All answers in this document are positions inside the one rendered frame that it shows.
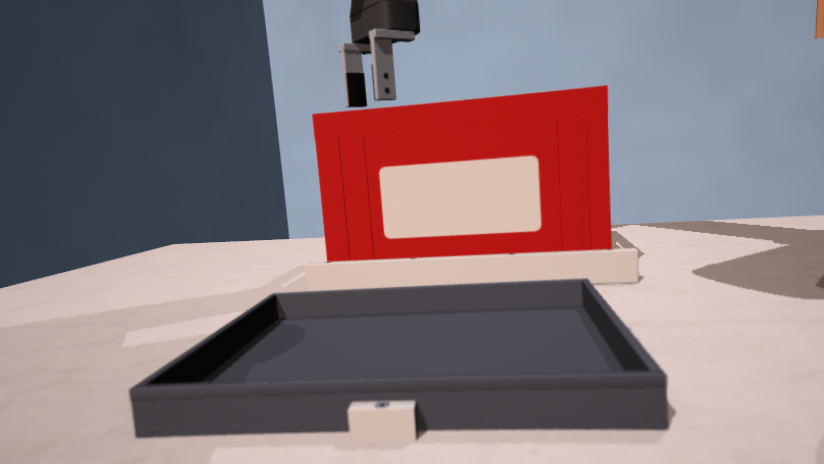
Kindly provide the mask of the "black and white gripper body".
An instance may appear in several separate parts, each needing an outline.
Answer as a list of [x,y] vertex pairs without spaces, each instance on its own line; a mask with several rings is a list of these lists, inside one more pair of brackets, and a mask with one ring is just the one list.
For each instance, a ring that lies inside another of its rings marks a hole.
[[417,0],[351,0],[352,43],[370,44],[373,29],[420,33]]

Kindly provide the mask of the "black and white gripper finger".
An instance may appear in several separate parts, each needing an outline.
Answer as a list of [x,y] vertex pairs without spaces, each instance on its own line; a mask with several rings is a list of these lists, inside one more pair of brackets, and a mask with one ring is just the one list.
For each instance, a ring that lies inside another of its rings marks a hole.
[[392,41],[411,42],[415,32],[373,29],[369,31],[374,101],[396,100]]
[[341,43],[346,107],[366,107],[366,87],[362,54],[371,54],[371,44]]

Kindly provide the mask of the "dark grey shallow tray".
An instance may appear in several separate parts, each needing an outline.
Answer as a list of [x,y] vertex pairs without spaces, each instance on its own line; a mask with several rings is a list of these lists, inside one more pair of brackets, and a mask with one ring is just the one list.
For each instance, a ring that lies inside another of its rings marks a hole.
[[667,387],[585,278],[272,293],[129,395],[159,438],[350,432],[379,401],[418,431],[669,430]]

